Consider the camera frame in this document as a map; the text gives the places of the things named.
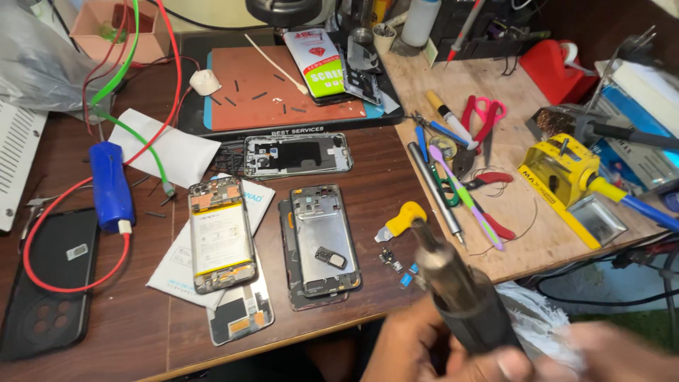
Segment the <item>white paper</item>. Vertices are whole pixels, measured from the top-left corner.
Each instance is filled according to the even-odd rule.
[[[271,188],[247,180],[243,181],[243,191],[250,229],[254,235],[275,192]],[[188,221],[165,253],[146,286],[212,310],[217,308],[225,292],[225,290],[217,290],[208,294],[197,294],[194,290],[194,272],[191,266],[191,226]]]
[[[120,122],[134,129],[147,141],[153,138],[163,125],[134,109],[127,109],[119,118]],[[115,125],[109,142],[119,145],[123,149],[123,161],[132,158],[144,145],[128,133],[124,128]],[[163,133],[153,142],[152,146],[160,158],[168,181],[180,187],[188,188],[200,180],[219,149],[219,142],[211,141],[182,133],[167,126]],[[160,177],[158,165],[153,154],[146,150],[130,166],[150,175]]]

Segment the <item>blue tool handle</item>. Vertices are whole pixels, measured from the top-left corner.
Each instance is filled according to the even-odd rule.
[[[134,225],[130,186],[123,172],[123,149],[109,142],[90,147],[94,208],[101,229],[118,232],[118,220]]]
[[[456,133],[453,133],[449,128],[441,126],[438,122],[431,121],[431,126],[437,129],[438,131],[442,132],[443,134],[446,134],[448,137],[451,137],[458,145],[463,145],[464,147],[469,146],[469,143],[467,141],[460,138],[460,136],[457,135]]]
[[[418,136],[418,145],[420,145],[420,150],[422,150],[422,156],[424,157],[424,161],[429,163],[429,154],[426,152],[427,144],[426,140],[424,139],[424,130],[422,130],[422,126],[415,126],[415,134]]]
[[[671,231],[679,232],[679,220],[669,216],[668,214],[658,211],[657,209],[647,205],[646,203],[640,201],[634,196],[627,195],[620,200],[623,205],[636,210],[648,219],[657,222],[662,227],[665,227]]]

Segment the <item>toothbrush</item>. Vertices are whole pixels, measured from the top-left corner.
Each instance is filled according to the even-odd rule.
[[[476,205],[474,205],[474,200],[471,198],[471,195],[469,195],[469,192],[467,192],[466,188],[464,188],[464,186],[460,183],[458,178],[453,174],[448,165],[445,163],[445,161],[443,160],[443,154],[441,153],[441,150],[439,150],[436,146],[430,145],[429,156],[436,160],[439,164],[441,164],[441,166],[445,169],[445,172],[448,173],[448,176],[450,176],[450,179],[452,179],[453,184],[455,186],[455,192],[458,193],[460,199],[462,199],[464,204],[467,207],[469,207],[471,213],[474,214],[474,217],[479,222],[481,228],[483,228],[483,231],[485,232],[485,235],[488,237],[490,242],[493,243],[493,246],[497,248],[499,251],[504,251],[504,246],[502,245],[502,241],[500,241],[498,234],[495,233],[495,230],[490,226],[490,224],[488,224],[483,215],[481,215],[479,209],[476,208]]]

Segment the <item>pink scissors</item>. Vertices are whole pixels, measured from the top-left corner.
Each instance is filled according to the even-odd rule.
[[[474,110],[476,111],[476,114],[479,114],[479,117],[485,123],[485,120],[488,116],[488,108],[490,107],[490,103],[497,102],[498,104],[498,111],[500,111],[499,114],[495,115],[495,121],[493,124],[498,123],[499,120],[503,119],[504,116],[507,115],[507,107],[504,106],[504,103],[496,100],[496,99],[488,99],[488,97],[476,97],[476,104],[474,104]]]

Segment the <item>phone battery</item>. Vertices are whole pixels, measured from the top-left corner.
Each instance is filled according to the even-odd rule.
[[[189,212],[196,292],[205,294],[252,279],[254,245],[240,178],[191,186]]]

